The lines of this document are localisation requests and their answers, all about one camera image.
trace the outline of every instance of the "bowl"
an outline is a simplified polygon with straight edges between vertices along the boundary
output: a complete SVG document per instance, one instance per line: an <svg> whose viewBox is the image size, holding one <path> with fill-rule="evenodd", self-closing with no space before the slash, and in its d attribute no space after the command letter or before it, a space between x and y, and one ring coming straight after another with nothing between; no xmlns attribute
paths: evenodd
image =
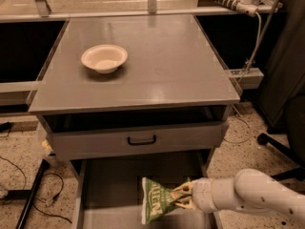
<svg viewBox="0 0 305 229"><path fill-rule="evenodd" d="M112 73L125 63L126 50L116 45L98 45L86 50L81 58L84 66L98 73Z"/></svg>

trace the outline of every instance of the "black handle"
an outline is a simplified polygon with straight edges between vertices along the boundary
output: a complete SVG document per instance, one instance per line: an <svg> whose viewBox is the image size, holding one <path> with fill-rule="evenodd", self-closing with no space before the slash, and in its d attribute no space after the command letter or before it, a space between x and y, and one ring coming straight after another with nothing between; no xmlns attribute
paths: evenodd
<svg viewBox="0 0 305 229"><path fill-rule="evenodd" d="M152 141L143 141L143 142L132 142L132 139L130 137L127 138L128 144L131 146L141 146L141 145L152 145L156 141L156 136L153 135Z"/></svg>

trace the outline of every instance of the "drawer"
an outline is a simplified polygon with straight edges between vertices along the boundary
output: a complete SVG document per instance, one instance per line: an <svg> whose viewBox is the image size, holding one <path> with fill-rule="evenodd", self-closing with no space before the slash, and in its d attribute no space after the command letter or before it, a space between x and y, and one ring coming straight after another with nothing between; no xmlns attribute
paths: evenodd
<svg viewBox="0 0 305 229"><path fill-rule="evenodd" d="M220 145L227 129L226 122L127 128L53 134L50 142L60 159L129 156L211 149Z"/></svg>
<svg viewBox="0 0 305 229"><path fill-rule="evenodd" d="M177 209L148 225L141 224L141 179L174 188L188 177L202 177L197 152L105 157L83 161L72 228L209 229L211 217Z"/></svg>

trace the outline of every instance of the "robotic hand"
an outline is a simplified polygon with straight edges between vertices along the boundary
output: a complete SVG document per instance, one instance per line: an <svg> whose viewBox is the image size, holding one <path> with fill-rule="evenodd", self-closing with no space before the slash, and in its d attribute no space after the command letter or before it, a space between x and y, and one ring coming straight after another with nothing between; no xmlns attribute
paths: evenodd
<svg viewBox="0 0 305 229"><path fill-rule="evenodd" d="M201 178L182 184L175 190L188 191L183 208L204 213L233 210L254 215L284 214L305 225L305 196L296 193L271 177L253 169L244 169L233 178Z"/></svg>

